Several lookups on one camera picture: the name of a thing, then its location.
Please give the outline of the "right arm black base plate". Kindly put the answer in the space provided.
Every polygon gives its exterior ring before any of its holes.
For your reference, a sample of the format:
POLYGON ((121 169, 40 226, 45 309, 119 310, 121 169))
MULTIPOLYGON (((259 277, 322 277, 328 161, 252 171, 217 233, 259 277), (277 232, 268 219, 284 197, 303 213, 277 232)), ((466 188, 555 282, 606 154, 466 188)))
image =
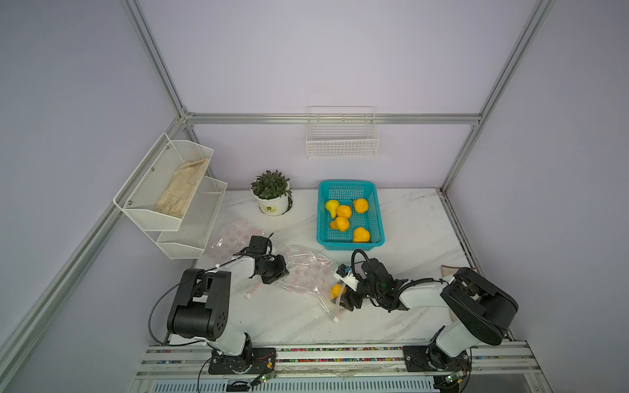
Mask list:
POLYGON ((465 352, 461 352, 455 357, 450 357, 435 345, 403 346, 402 351, 406 370, 410 373, 467 372, 470 367, 470 361, 465 352))

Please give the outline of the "aluminium rail with coloured beads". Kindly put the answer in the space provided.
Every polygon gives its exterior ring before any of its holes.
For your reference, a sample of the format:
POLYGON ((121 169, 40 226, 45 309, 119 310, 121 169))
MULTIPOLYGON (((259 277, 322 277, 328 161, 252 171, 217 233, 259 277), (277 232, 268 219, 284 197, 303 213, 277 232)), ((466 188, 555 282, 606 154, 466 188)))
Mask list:
MULTIPOLYGON (((398 344, 348 346, 277 346, 275 370, 280 377, 367 377, 408 375, 420 365, 419 355, 398 344)), ((171 349, 151 347, 139 365, 137 379, 192 378, 211 358, 204 346, 171 349)), ((454 368, 475 375, 540 374, 542 368, 527 342, 478 345, 468 350, 454 368)))

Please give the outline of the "bright yellow pear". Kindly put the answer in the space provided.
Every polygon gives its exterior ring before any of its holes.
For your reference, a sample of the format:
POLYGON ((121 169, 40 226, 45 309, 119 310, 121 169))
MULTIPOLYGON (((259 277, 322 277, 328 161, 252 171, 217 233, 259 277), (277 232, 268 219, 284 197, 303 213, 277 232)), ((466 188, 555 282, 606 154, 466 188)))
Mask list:
POLYGON ((339 201, 331 199, 326 201, 324 209, 330 214, 331 219, 337 218, 337 208, 340 206, 339 201))

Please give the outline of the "white mesh upper shelf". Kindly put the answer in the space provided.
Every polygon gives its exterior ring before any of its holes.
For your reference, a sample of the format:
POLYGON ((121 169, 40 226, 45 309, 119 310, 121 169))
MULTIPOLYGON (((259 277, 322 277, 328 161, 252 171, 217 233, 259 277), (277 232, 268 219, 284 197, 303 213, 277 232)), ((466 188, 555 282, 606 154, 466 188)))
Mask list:
POLYGON ((114 205, 144 232, 179 230, 213 153, 209 147, 188 140, 172 140, 162 134, 116 194, 114 205), (176 193, 172 180, 183 169, 193 175, 193 181, 176 193), (166 199, 175 194, 180 206, 168 209, 166 199))

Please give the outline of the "orange yellow pear bag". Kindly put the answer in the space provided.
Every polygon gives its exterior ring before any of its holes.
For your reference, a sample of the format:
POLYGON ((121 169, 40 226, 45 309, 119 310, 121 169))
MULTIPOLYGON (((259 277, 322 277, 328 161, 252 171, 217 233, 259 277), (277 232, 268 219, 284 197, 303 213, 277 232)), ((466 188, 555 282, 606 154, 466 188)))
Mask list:
POLYGON ((370 209, 370 204, 365 198, 359 198, 353 201, 354 211, 358 214, 365 214, 370 209))

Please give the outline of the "teal plastic basket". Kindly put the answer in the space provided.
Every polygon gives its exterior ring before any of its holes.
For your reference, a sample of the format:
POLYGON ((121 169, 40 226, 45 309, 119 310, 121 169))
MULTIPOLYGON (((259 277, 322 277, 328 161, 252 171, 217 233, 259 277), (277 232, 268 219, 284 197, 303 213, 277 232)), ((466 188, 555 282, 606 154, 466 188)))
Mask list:
POLYGON ((359 180, 326 180, 321 182, 318 191, 316 239, 320 245, 329 251, 351 252, 360 248, 367 252, 375 247, 381 247, 385 242, 385 236, 376 186, 371 182, 359 180), (370 209, 365 214, 358 214, 354 211, 353 201, 359 198, 365 198, 370 204, 370 209), (339 201, 340 205, 347 205, 352 208, 352 217, 349 219, 350 229, 345 233, 329 227, 333 219, 324 209, 324 204, 331 199, 339 201), (371 241, 369 243, 352 242, 353 231, 358 227, 370 231, 371 241))

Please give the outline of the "beige cloth in shelf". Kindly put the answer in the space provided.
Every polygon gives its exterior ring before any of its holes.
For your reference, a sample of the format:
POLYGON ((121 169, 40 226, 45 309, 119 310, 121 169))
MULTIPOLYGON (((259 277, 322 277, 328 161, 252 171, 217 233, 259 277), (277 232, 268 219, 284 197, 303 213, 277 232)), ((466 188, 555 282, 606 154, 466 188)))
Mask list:
POLYGON ((190 160, 178 167, 154 206, 154 211, 182 219, 210 159, 190 160))

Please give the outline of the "potted green plant white pot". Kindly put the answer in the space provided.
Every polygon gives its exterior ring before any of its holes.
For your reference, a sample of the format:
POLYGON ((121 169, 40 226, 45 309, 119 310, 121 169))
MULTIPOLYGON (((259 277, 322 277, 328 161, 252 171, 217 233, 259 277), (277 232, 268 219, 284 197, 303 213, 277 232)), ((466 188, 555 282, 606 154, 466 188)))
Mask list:
POLYGON ((267 170, 258 175, 250 190, 262 214, 276 217, 288 212, 292 198, 290 178, 279 170, 267 170))

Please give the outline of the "white mesh lower shelf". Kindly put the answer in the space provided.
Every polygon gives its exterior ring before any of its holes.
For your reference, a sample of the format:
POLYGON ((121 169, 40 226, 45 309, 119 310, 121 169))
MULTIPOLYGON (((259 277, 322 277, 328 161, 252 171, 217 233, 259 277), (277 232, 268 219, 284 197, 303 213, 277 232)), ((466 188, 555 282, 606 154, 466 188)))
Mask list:
POLYGON ((228 184, 204 176, 180 229, 162 232, 157 246, 171 259, 198 259, 206 250, 228 184))

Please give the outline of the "yellow pear bag bottom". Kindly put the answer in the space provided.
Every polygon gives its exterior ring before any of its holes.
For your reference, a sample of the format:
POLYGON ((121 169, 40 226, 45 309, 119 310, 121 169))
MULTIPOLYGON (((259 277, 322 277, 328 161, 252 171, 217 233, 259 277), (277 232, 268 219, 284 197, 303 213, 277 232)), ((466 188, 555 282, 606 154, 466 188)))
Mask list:
POLYGON ((345 294, 346 291, 347 291, 346 285, 338 283, 331 288, 330 298, 333 301, 336 301, 336 299, 339 298, 339 296, 342 296, 343 294, 345 294))

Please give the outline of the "yellow pear bag top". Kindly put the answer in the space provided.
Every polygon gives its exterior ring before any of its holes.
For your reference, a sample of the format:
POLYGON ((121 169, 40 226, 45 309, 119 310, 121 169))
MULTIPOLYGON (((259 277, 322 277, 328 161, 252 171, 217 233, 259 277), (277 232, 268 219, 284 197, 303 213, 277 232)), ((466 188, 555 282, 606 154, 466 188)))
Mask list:
POLYGON ((345 233, 348 229, 350 229, 350 222, 346 217, 338 216, 329 224, 329 227, 330 229, 345 233))

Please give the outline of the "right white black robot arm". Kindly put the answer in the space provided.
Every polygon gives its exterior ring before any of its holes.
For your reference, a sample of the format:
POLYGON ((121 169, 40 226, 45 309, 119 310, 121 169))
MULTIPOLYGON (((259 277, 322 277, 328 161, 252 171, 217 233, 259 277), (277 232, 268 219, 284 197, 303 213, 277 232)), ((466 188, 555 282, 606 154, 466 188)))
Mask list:
POLYGON ((500 345, 519 311, 512 296, 467 267, 451 278, 395 279, 383 263, 357 249, 334 278, 339 284, 332 300, 348 311, 360 309, 365 299, 389 313, 429 307, 451 311, 456 321, 440 328, 425 350, 434 368, 478 343, 500 345))

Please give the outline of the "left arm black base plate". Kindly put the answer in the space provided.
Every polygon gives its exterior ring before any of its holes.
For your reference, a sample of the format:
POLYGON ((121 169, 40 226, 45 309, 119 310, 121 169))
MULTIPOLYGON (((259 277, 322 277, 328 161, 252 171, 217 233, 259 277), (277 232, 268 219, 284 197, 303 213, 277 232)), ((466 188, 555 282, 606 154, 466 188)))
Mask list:
POLYGON ((227 355, 213 350, 207 372, 209 375, 258 375, 275 366, 277 350, 271 347, 245 347, 242 355, 227 355))

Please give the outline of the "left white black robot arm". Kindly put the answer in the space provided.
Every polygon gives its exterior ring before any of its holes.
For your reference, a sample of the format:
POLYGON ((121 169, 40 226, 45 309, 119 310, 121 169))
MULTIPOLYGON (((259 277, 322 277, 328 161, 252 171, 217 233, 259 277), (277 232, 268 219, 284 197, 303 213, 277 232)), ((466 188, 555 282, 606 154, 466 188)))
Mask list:
MULTIPOLYGON (((273 253, 269 237, 253 236, 244 249, 234 254, 232 262, 252 262, 252 278, 264 285, 275 283, 288 275, 285 258, 273 253)), ((166 326, 170 334, 205 342, 221 355, 242 356, 251 346, 244 332, 231 327, 229 301, 231 272, 229 263, 210 269, 188 269, 175 288, 166 326)))

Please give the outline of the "clear zip-top bag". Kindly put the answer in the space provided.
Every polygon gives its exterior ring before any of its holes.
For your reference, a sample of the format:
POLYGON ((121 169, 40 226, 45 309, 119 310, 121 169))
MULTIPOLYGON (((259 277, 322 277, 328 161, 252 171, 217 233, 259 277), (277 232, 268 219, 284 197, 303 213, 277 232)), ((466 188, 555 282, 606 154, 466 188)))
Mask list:
POLYGON ((242 219, 221 225, 211 234, 204 261, 214 266, 231 260, 235 253, 249 245, 252 236, 265 236, 265 232, 242 219))
POLYGON ((285 258, 289 275, 271 283, 270 286, 312 297, 333 323, 337 324, 342 314, 342 302, 338 298, 333 301, 330 298, 330 290, 338 283, 344 284, 334 278, 338 265, 326 255, 298 245, 287 246, 282 256, 285 258))

